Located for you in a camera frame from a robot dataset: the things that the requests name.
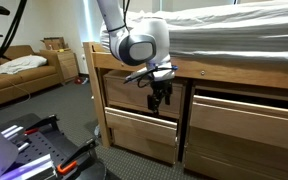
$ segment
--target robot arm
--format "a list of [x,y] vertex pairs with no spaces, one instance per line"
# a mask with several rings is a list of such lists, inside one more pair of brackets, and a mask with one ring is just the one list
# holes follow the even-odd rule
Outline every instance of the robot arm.
[[144,18],[129,31],[123,21],[118,0],[97,0],[106,24],[112,55],[130,66],[146,63],[146,67],[126,77],[126,82],[141,80],[148,75],[153,94],[148,96],[148,108],[158,114],[158,106],[165,97],[169,104],[174,71],[169,55],[169,32],[165,20]]

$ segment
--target couch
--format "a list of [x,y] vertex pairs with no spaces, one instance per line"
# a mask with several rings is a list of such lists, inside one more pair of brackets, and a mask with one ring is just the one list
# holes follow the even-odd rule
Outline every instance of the couch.
[[[47,59],[47,64],[16,74],[0,74],[0,104],[64,82],[55,53],[35,53],[31,46],[20,45],[9,47],[4,55],[11,60],[27,55],[40,55]],[[1,58],[0,65],[7,61],[9,60]]]

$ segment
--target mattress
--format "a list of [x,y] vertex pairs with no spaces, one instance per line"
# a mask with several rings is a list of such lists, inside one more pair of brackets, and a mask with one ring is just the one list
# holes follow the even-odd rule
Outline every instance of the mattress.
[[[165,19],[172,56],[288,61],[288,0],[127,14],[129,29],[144,17]],[[103,23],[106,49],[108,37]]]

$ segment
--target wooden bed frame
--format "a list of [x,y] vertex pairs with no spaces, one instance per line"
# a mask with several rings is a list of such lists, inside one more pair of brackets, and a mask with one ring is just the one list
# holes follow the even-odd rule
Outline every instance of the wooden bed frame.
[[[100,74],[108,69],[137,71],[144,65],[136,67],[125,65],[116,60],[110,53],[105,52],[100,44],[94,42],[85,42],[84,51],[103,146],[109,147],[111,142],[104,115],[105,93],[102,89],[103,82]],[[280,99],[288,100],[288,63],[286,62],[172,57],[172,64],[179,67],[176,71],[177,77],[211,80],[219,84],[223,82],[233,83],[229,85],[230,87],[238,86],[238,84],[255,85],[258,86],[259,92],[261,92],[261,88],[264,88],[262,91],[266,92],[272,90],[265,90],[266,87],[273,88],[275,94],[280,94],[278,96]]]

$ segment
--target cardboard box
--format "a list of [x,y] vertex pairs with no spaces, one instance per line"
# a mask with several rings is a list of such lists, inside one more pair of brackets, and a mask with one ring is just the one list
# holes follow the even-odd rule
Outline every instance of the cardboard box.
[[59,50],[67,48],[63,37],[48,37],[41,40],[47,50]]

